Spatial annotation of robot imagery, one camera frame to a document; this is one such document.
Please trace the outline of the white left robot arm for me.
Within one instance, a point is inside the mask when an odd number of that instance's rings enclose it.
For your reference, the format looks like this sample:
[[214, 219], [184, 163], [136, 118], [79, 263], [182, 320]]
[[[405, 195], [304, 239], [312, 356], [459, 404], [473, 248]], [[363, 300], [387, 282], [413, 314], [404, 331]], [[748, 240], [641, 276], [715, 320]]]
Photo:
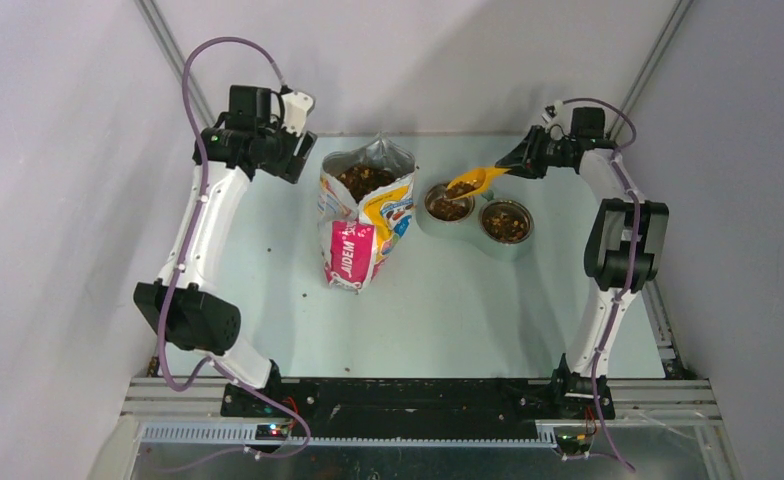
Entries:
[[240, 310], [218, 295], [216, 277], [255, 173], [298, 182], [317, 139], [306, 129], [315, 104], [288, 86], [231, 87], [227, 111], [199, 132], [193, 186], [168, 259], [157, 278], [138, 283], [133, 294], [160, 349], [172, 344], [194, 352], [231, 382], [248, 386], [246, 404], [265, 417], [280, 411], [284, 390], [269, 380], [273, 361], [246, 338]]

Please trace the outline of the pet food bag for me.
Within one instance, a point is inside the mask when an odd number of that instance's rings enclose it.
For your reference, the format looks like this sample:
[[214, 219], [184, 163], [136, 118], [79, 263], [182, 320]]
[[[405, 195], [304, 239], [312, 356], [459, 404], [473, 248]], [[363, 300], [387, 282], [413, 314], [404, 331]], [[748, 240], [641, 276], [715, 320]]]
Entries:
[[416, 167], [384, 134], [323, 159], [317, 226], [330, 286], [360, 292], [377, 276], [413, 220]]

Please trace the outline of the yellow plastic scoop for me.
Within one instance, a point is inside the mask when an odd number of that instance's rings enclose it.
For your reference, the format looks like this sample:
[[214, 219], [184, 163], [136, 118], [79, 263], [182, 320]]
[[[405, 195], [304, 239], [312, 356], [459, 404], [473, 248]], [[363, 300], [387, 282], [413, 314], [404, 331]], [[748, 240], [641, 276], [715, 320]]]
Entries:
[[495, 178], [508, 171], [509, 168], [495, 166], [474, 168], [451, 180], [446, 187], [445, 197], [458, 200], [484, 193]]

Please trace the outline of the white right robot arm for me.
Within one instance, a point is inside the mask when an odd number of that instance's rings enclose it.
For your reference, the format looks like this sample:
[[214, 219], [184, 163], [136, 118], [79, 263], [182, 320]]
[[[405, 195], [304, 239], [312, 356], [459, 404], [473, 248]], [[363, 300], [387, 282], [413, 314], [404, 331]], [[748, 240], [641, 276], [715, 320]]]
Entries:
[[659, 270], [669, 209], [649, 200], [623, 162], [623, 146], [605, 130], [611, 105], [592, 98], [556, 101], [543, 122], [496, 165], [507, 174], [542, 179], [568, 168], [599, 202], [584, 250], [590, 296], [578, 333], [549, 382], [553, 411], [574, 418], [605, 390], [609, 351], [632, 301]]

